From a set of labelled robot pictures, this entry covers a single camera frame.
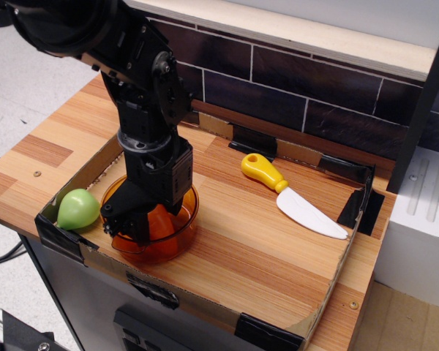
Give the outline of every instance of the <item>plastic knife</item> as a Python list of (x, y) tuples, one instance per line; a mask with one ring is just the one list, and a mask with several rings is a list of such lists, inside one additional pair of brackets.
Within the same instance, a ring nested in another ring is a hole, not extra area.
[(248, 154), (242, 159), (242, 172), (275, 190), (278, 208), (300, 225), (331, 238), (346, 239), (347, 231), (288, 186), (283, 175), (260, 154)]

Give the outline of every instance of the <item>orange bowl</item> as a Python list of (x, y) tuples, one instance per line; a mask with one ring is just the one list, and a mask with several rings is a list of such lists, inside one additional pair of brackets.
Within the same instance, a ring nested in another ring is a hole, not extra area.
[[(126, 176), (112, 184), (102, 197), (101, 204), (124, 182)], [(198, 193), (194, 186), (184, 195), (177, 216), (169, 214), (163, 205), (148, 213), (150, 241), (137, 243), (118, 233), (113, 237), (112, 247), (133, 263), (161, 263), (172, 260), (184, 252), (195, 238), (195, 217), (198, 212)]]

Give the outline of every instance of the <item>green fruit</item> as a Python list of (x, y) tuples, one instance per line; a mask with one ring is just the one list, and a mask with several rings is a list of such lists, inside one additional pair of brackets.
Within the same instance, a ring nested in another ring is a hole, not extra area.
[(100, 204), (85, 189), (75, 189), (64, 196), (60, 203), (57, 227), (65, 230), (83, 228), (100, 215)]

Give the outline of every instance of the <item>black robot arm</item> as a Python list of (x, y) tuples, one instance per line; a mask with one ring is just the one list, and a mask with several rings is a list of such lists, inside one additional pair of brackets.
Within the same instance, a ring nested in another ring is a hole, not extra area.
[(9, 0), (21, 36), (53, 56), (100, 70), (119, 111), (127, 180), (104, 204), (105, 231), (149, 242), (147, 213), (177, 214), (192, 186), (192, 147), (177, 125), (190, 112), (168, 41), (122, 0)]

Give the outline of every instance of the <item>wood grain surface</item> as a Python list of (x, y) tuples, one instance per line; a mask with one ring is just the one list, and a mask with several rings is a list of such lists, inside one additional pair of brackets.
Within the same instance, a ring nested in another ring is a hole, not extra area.
[[(38, 240), (34, 217), (118, 127), (116, 109), (96, 78), (0, 159), (0, 223)], [(102, 253), (137, 270), (293, 330), (321, 306), (348, 241), (318, 235), (284, 216), (276, 194), (242, 175), (244, 155), (228, 148), (228, 141), (192, 127), (179, 131), (194, 146), (194, 185), (200, 197), (191, 248), (168, 263), (135, 267), (111, 247), (100, 223), (82, 234)], [(91, 191), (101, 197), (123, 175), (123, 164), (121, 159)], [(274, 164), (292, 188), (332, 219), (355, 189), (282, 159)], [(386, 200), (375, 231), (371, 237), (355, 235), (308, 350), (346, 350), (350, 344), (359, 316), (359, 308), (350, 305), (364, 300), (394, 205), (394, 195), (378, 191)]]

